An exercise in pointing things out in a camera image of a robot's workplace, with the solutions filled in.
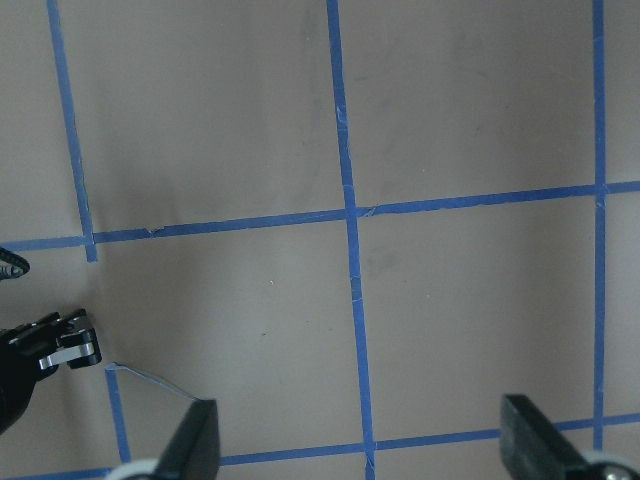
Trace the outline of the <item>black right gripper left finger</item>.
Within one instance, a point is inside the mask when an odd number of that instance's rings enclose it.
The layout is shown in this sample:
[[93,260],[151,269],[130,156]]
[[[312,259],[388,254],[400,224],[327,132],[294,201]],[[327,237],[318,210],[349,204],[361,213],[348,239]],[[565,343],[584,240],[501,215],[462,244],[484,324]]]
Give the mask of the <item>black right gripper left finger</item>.
[[152,478],[213,480],[219,472],[220,461],[217,402],[196,400],[160,455]]

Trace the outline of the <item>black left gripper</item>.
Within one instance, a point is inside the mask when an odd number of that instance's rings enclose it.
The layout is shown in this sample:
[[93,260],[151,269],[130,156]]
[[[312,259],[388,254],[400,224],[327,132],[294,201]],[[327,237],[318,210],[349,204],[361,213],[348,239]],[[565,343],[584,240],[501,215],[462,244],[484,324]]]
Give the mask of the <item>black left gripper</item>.
[[99,340],[84,308],[48,323],[1,331],[1,433],[24,414],[35,385],[66,364],[80,369],[102,361]]

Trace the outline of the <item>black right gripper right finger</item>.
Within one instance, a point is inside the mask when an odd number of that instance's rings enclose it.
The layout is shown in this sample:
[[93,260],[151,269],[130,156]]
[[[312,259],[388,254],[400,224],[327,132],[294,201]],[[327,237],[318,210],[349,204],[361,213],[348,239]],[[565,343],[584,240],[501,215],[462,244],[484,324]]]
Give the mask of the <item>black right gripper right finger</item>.
[[587,479],[589,463],[522,394],[500,403],[500,459],[511,479]]

